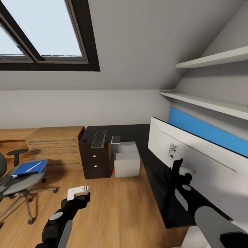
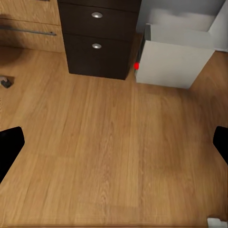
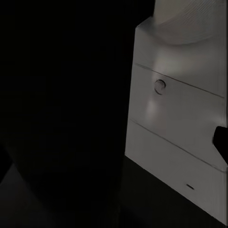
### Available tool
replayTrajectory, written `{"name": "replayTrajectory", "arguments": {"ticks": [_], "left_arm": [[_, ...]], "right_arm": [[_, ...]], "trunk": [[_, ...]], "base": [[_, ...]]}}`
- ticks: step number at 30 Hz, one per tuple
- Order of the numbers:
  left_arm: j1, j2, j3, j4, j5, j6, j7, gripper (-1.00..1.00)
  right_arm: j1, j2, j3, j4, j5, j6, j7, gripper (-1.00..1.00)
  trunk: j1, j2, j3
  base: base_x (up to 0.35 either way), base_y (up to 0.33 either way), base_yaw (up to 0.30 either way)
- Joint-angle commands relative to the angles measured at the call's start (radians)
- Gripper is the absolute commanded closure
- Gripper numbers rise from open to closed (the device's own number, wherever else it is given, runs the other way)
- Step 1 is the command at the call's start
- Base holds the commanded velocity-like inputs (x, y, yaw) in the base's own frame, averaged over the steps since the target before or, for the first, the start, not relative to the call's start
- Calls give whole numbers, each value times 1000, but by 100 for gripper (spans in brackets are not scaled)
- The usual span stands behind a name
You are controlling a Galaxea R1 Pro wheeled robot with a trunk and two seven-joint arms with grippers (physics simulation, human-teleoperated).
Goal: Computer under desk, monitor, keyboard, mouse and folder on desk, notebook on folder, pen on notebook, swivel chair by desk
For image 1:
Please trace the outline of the swivel chair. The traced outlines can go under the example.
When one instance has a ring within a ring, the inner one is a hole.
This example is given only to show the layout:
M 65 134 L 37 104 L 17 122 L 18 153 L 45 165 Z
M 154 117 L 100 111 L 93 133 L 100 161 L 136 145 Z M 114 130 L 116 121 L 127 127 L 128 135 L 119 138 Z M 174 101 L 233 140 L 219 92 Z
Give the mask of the swivel chair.
M 11 169 L 6 175 L 7 172 L 7 161 L 3 154 L 0 153 L 0 201 L 2 201 L 4 198 L 10 198 L 13 199 L 16 195 L 20 195 L 12 204 L 7 208 L 2 215 L 0 215 L 0 218 L 3 218 L 7 212 L 9 212 L 22 198 L 25 198 L 26 205 L 28 208 L 28 215 L 29 215 L 29 221 L 28 225 L 31 225 L 33 223 L 33 218 L 30 212 L 30 206 L 29 203 L 32 201 L 30 198 L 30 194 L 36 193 L 36 192 L 45 192 L 53 190 L 53 193 L 57 193 L 57 188 L 49 188 L 49 189 L 38 189 L 38 190 L 32 190 L 31 189 L 40 181 L 42 180 L 42 183 L 45 183 L 46 180 L 43 178 L 45 172 L 46 172 L 46 166 L 44 167 L 43 171 L 41 173 L 33 174 L 33 175 L 27 175 L 22 177 L 16 177 L 13 178 L 14 172 L 20 167 L 19 164 L 19 154 L 27 152 L 28 149 L 19 149 L 14 150 L 7 153 L 7 156 L 14 155 L 14 168 Z M 2 223 L 0 223 L 0 226 L 2 226 Z

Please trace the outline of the keyboard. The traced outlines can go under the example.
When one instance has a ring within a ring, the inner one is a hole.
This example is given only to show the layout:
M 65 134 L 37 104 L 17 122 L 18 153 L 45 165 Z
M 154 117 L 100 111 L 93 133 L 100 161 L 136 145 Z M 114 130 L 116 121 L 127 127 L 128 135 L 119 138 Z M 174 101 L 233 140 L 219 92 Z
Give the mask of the keyboard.
M 104 148 L 106 131 L 97 131 L 91 148 Z

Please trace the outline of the notebook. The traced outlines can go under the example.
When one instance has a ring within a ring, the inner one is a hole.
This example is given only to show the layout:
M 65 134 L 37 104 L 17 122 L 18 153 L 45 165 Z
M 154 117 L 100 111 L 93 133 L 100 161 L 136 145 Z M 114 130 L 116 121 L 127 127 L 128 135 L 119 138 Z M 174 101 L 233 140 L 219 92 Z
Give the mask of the notebook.
M 112 144 L 120 144 L 120 136 L 112 136 Z

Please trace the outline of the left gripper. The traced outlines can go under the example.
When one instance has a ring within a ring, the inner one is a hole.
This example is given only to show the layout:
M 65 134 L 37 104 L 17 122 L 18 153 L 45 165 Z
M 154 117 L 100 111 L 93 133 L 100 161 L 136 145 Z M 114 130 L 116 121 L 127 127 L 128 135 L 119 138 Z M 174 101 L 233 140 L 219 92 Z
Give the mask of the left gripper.
M 87 195 L 77 196 L 73 200 L 64 199 L 61 201 L 61 208 L 67 205 L 71 205 L 75 208 L 75 214 L 79 209 L 85 208 L 87 203 L 90 202 L 90 192 Z

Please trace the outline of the monitor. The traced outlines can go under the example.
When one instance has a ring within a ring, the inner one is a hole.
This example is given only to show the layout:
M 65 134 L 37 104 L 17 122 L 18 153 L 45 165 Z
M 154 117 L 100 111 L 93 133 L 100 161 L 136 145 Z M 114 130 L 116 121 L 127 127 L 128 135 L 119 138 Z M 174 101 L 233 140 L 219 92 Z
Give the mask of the monitor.
M 166 165 L 195 170 L 189 185 L 248 230 L 248 157 L 155 117 L 148 148 L 165 164 L 169 195 L 176 180 L 168 178 Z

